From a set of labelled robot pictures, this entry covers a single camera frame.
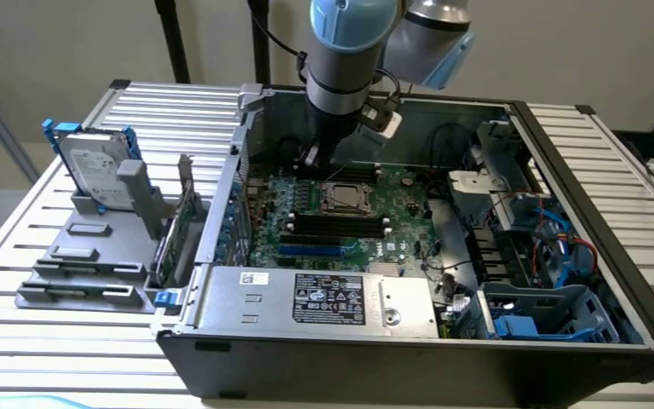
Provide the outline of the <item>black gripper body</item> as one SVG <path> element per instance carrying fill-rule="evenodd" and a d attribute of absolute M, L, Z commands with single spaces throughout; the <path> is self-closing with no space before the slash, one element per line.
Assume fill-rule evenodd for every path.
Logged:
<path fill-rule="evenodd" d="M 311 135 L 299 163 L 311 168 L 326 167 L 333 160 L 334 151 L 341 141 L 349 137 L 358 126 L 359 110 L 346 114 L 322 111 L 306 101 L 306 121 Z"/>

